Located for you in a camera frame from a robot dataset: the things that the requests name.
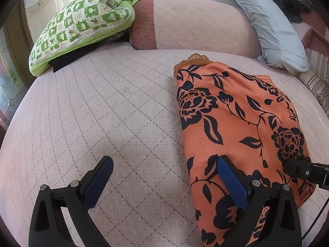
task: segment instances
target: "gray pillow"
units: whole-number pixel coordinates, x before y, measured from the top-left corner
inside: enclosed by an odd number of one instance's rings
[[[236,0],[255,28],[266,65],[295,74],[308,71],[309,60],[298,35],[272,0]]]

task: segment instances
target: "black furry object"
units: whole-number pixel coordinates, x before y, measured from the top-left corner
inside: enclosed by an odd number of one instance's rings
[[[273,0],[290,22],[301,23],[300,13],[310,13],[314,8],[310,0]]]

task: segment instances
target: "silver bolt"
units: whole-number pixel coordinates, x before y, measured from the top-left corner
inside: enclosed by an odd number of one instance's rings
[[[41,191],[45,191],[47,188],[48,188],[48,186],[47,186],[46,184],[42,184],[42,185],[40,186],[40,190],[41,190]]]
[[[289,191],[290,190],[290,186],[287,185],[287,184],[284,184],[283,185],[283,189],[286,190],[286,191]]]
[[[77,187],[79,185],[79,181],[78,180],[73,180],[71,183],[70,183],[70,186],[72,187],[72,188],[75,188],[75,187]]]
[[[258,181],[258,180],[253,180],[252,181],[252,184],[255,186],[255,187],[259,187],[261,185],[261,183]]]

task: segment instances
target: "folded orange cloth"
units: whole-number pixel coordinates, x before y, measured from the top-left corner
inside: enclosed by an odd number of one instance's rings
[[[283,172],[289,159],[310,161],[290,99],[268,76],[248,75],[206,56],[193,56],[175,66],[177,101],[195,218],[203,245],[219,247],[242,213],[217,174],[219,156],[227,155],[265,186],[288,184],[298,207],[315,185]],[[207,65],[193,65],[195,61]],[[267,210],[249,243],[259,237]]]

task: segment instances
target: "black cable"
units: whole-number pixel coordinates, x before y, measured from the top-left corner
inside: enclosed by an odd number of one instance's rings
[[[305,232],[304,236],[302,236],[302,240],[307,236],[307,234],[311,231],[311,229],[313,228],[313,226],[315,225],[315,223],[317,222],[317,220],[319,219],[320,215],[322,214],[322,212],[324,211],[324,209],[326,208],[327,204],[329,203],[329,198],[327,199],[327,201],[324,203],[324,206],[322,207],[321,211],[319,212],[319,214],[317,215],[317,217],[314,219],[312,225],[309,227],[309,229]]]

